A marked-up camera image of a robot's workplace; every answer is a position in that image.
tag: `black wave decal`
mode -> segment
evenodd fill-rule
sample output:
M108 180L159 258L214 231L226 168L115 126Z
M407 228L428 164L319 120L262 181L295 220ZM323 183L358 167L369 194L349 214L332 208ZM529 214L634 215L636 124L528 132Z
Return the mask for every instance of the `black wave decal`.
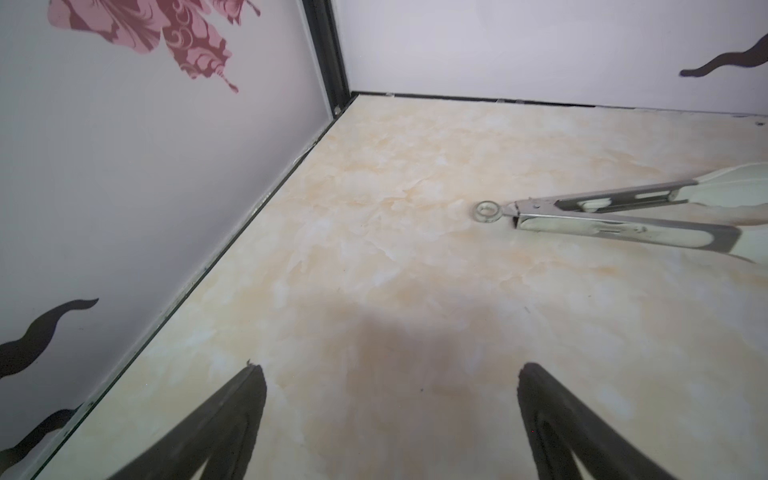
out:
M72 300L43 313L18 340L0 345L0 379L21 372L48 348L61 316L70 310L87 310L96 300Z
M716 56L703 67L695 70L680 71L681 77L703 77L709 74L715 68L724 65L733 65L734 67L757 67L768 61L768 34L762 37L757 43L747 51L730 51Z
M31 432L27 434L16 446L10 449L0 452L0 476L11 468L13 465L19 463L32 449L40 443L40 441L54 430L59 430L72 418L75 412L74 410L59 410L50 414L45 420L40 422Z

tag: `tong handle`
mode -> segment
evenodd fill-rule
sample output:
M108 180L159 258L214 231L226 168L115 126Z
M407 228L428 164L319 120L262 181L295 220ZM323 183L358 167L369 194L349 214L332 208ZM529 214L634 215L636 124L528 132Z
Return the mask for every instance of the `tong handle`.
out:
M768 204L768 162L724 168L694 178L675 200L708 207L752 207Z
M741 235L729 254L760 265L768 265L768 225L738 228Z

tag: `pink flower decal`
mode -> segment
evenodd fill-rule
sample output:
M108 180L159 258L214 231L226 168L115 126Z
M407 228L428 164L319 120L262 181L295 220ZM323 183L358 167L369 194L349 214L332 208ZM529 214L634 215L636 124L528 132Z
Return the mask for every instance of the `pink flower decal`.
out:
M250 0L210 1L232 25L240 25L245 2L261 15ZM210 13L206 0L51 0L48 21L55 27L99 34L141 54L154 50L162 35L174 60L190 78L215 74L237 93L237 87L224 76L224 65L232 53L227 41L203 17Z
M161 9L170 20L163 28L163 38L179 67L190 76L210 78L217 74L232 91L235 85L224 77L224 64L232 56L226 49L227 41L205 21L201 13L210 13L204 0L158 0Z
M227 17L227 20L233 25L235 23L240 24L240 11L243 10L243 3L250 5L256 15L261 16L261 11L250 0L210 0L210 2L214 4L216 11Z
M148 53L160 43L160 29L168 20L155 0L51 0L51 25L92 31L116 45Z

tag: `marble-pattern floor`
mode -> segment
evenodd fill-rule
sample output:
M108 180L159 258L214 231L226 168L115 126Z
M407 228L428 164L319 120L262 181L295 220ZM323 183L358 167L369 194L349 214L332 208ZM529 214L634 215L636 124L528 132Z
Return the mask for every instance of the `marble-pattern floor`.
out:
M248 360L249 479L537 478L525 362L678 478L765 478L768 268L469 213L768 161L758 120L359 97L39 478L108 477Z

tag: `metal tongs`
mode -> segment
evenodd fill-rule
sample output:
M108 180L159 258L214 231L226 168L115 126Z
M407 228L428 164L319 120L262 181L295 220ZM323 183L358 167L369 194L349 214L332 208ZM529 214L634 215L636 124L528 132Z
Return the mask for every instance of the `metal tongs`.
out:
M518 230L711 250L768 265L768 224L737 227L611 214L687 202L709 207L768 204L768 163L724 168L668 184L529 198L504 206L487 200L475 206L474 217L485 223L511 217Z

